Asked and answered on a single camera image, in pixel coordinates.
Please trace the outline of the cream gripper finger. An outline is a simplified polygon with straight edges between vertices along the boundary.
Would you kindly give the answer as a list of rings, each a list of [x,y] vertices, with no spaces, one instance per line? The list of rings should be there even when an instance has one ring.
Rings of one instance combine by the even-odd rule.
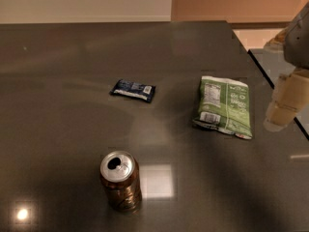
[[[287,127],[309,103],[309,70],[280,74],[268,105],[264,127],[277,132]]]
[[[270,39],[264,45],[264,50],[269,52],[282,52],[284,48],[284,42],[287,35],[287,29],[282,29],[275,37]]]

